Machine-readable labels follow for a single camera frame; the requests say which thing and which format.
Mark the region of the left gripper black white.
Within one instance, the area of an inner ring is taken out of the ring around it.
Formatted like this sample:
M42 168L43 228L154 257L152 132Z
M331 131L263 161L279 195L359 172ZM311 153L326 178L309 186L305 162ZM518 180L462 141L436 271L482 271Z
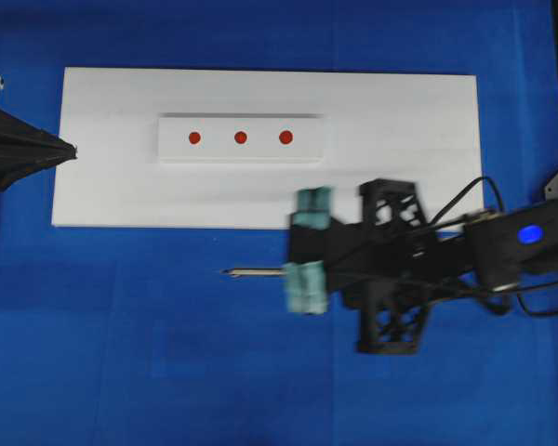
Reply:
M0 91L3 88L4 81L0 76ZM76 147L72 144L1 110L0 144L18 144L62 152L44 155L0 153L0 192L5 191L20 179L77 158Z

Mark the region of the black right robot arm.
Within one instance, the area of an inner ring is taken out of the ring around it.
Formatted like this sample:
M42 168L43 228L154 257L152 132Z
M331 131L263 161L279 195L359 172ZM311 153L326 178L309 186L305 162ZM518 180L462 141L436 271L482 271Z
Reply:
M340 294L358 313L362 353L413 354L435 304L471 297L504 315L523 275L558 273L558 199L465 214L444 238L447 222L425 216L413 183L379 178L358 193L361 219L344 223L330 188L298 192L282 271L293 313L323 314Z

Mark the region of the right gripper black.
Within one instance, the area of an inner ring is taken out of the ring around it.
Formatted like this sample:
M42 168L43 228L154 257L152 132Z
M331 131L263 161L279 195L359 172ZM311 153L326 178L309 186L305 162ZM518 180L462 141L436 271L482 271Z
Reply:
M472 270L464 238L438 236L412 182L362 184L361 224L332 217L332 195L327 186L296 194L283 265L287 310L325 314L329 296L342 289L344 304L359 315L359 352L416 353L432 306L458 297L461 275Z

